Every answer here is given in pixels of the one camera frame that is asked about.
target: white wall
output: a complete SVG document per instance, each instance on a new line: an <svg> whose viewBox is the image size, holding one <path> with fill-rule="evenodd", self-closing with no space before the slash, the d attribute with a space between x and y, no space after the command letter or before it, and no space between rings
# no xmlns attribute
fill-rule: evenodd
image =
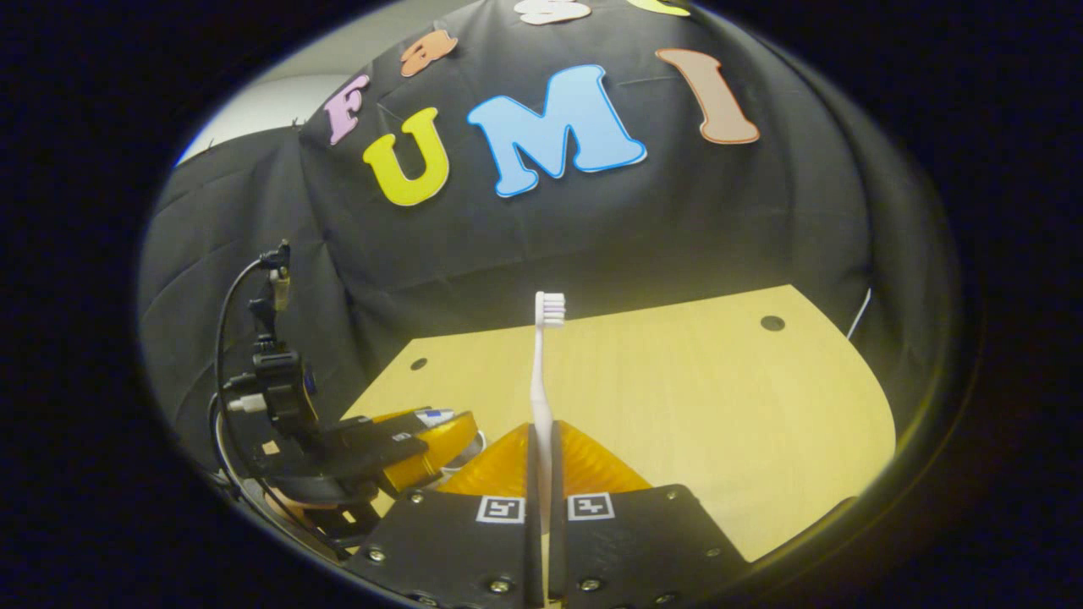
<svg viewBox="0 0 1083 609"><path fill-rule="evenodd" d="M473 0L403 0L331 30L253 78L203 127L178 159L234 138L303 124L377 55Z"/></svg>
<svg viewBox="0 0 1083 609"><path fill-rule="evenodd" d="M295 76L247 87L204 126L177 163L240 135L286 127L295 120L302 125L349 78L349 74Z"/></svg>

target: toothbrush handle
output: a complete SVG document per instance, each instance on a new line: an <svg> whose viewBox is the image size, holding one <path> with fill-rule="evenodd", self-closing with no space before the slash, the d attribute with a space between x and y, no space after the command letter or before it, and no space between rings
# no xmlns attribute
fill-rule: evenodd
<svg viewBox="0 0 1083 609"><path fill-rule="evenodd" d="M542 513L542 534L549 532L549 505L552 496L552 410L546 399L542 380L542 328L534 334L534 374L531 378L531 411L538 439L538 501Z"/></svg>

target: foam letter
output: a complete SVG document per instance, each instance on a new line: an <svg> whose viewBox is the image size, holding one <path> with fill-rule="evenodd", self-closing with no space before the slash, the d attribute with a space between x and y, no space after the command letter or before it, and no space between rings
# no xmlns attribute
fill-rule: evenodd
<svg viewBox="0 0 1083 609"><path fill-rule="evenodd" d="M759 139L759 129L745 118L710 55L684 49L658 49L657 57L671 64L688 81L703 111L700 133L716 144L747 144Z"/></svg>
<svg viewBox="0 0 1083 609"><path fill-rule="evenodd" d="M652 13L662 13L663 15L677 15L678 17L687 17L691 13L684 9L678 9L677 7L670 7L658 2L658 0L628 0L628 3L632 7L643 9L644 11L651 11Z"/></svg>
<svg viewBox="0 0 1083 609"><path fill-rule="evenodd" d="M361 156L362 160L373 166L383 196L395 205L417 205L439 193L447 182L451 164L440 134L436 133L436 126L433 124L435 118L436 108L425 108L403 121L403 133L414 134L421 158L425 159L425 173L420 178L407 180L403 174L399 158L392 150L395 145L393 133L373 142Z"/></svg>
<svg viewBox="0 0 1083 609"><path fill-rule="evenodd" d="M368 86L368 77L362 74L324 104L327 118L331 121L331 145L357 126L357 118L351 113L361 109L361 90Z"/></svg>
<svg viewBox="0 0 1083 609"><path fill-rule="evenodd" d="M438 29L426 34L420 40L409 46L403 56L402 75L409 78L425 69L430 63L452 52L459 41L447 36L446 29Z"/></svg>
<svg viewBox="0 0 1083 609"><path fill-rule="evenodd" d="M523 0L516 4L519 18L531 25L578 20L590 14L590 7L575 0Z"/></svg>
<svg viewBox="0 0 1083 609"><path fill-rule="evenodd" d="M485 132L500 179L496 194L510 197L533 189L537 171L523 167L522 151L553 178L564 174L569 131L579 151L572 163L580 171L601 171L647 158L647 146L632 140L613 109L598 65L563 69L549 78L545 114L506 95L486 100L467 115Z"/></svg>

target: yellow letter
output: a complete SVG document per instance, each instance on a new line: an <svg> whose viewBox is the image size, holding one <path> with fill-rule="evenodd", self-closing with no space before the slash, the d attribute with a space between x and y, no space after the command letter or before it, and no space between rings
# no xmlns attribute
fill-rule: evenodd
<svg viewBox="0 0 1083 609"><path fill-rule="evenodd" d="M638 7L644 11L651 11L654 13L662 13L663 15L677 15L678 17L687 17L691 13L684 9L678 9L677 7L669 7L658 2L658 0L628 0L628 3L632 7Z"/></svg>
<svg viewBox="0 0 1083 609"><path fill-rule="evenodd" d="M440 134L436 133L436 126L433 124L435 118L436 108L425 108L403 121L403 133L414 134L421 158L425 159L425 173L420 178L407 180L403 174L402 166L392 150L395 145L393 133L373 142L361 156L362 160L373 166L383 196L395 205L417 205L439 193L447 182L451 164Z"/></svg>

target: black bracket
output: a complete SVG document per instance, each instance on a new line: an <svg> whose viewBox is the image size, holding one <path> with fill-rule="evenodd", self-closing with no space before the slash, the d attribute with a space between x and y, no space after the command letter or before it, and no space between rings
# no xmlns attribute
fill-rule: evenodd
<svg viewBox="0 0 1083 609"><path fill-rule="evenodd" d="M525 497L407 490L345 568L433 607L543 607L536 445Z"/></svg>
<svg viewBox="0 0 1083 609"><path fill-rule="evenodd" d="M562 584L569 609L688 607L748 568L687 487L572 495L554 519L564 529Z"/></svg>

